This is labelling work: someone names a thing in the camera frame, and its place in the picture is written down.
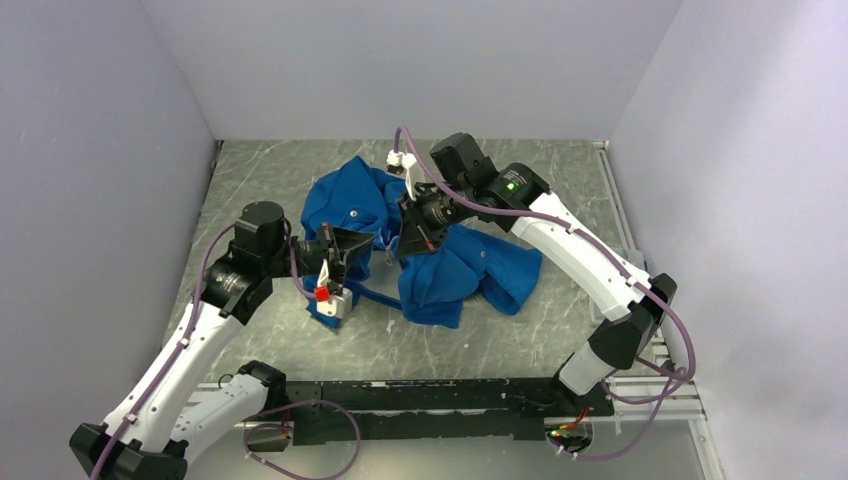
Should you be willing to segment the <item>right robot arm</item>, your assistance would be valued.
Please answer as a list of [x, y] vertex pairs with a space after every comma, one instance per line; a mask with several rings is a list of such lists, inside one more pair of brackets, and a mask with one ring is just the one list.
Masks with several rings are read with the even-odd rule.
[[399, 257], [429, 254], [447, 229], [470, 217], [494, 223], [527, 242], [577, 283], [598, 306], [603, 320], [552, 378], [551, 401], [574, 415], [590, 391], [617, 370], [633, 366], [661, 325], [676, 292], [666, 274], [651, 276], [613, 251], [587, 229], [529, 166], [498, 169], [474, 137], [455, 133], [430, 151], [430, 170], [415, 149], [398, 146], [386, 169], [404, 178], [398, 200]]

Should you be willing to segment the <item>blue zip jacket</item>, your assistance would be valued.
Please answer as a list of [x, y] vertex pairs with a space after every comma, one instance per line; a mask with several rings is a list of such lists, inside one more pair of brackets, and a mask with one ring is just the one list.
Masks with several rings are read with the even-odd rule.
[[300, 223], [308, 239], [323, 225], [375, 236], [346, 274], [352, 302], [367, 298], [412, 323], [452, 329], [459, 326], [465, 299], [475, 294], [502, 314], [517, 314], [538, 284], [543, 254], [453, 225], [435, 252], [398, 258], [397, 200], [405, 192], [403, 179], [355, 156], [319, 178], [306, 196]]

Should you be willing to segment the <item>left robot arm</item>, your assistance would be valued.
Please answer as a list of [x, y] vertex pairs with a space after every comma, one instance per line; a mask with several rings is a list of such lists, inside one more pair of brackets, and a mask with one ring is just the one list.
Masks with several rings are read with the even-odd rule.
[[271, 201], [245, 206], [222, 229], [220, 258], [205, 254], [190, 303], [172, 336], [121, 403], [97, 424], [83, 423], [69, 445], [92, 479], [182, 479], [189, 466], [236, 423], [258, 416], [276, 427], [284, 411], [323, 405], [298, 400], [280, 370], [257, 360], [196, 405], [190, 397], [223, 349], [272, 294], [277, 278], [317, 279], [310, 292], [326, 316], [344, 317], [352, 294], [345, 277], [372, 244], [373, 234], [324, 224], [313, 240], [291, 232], [283, 208]]

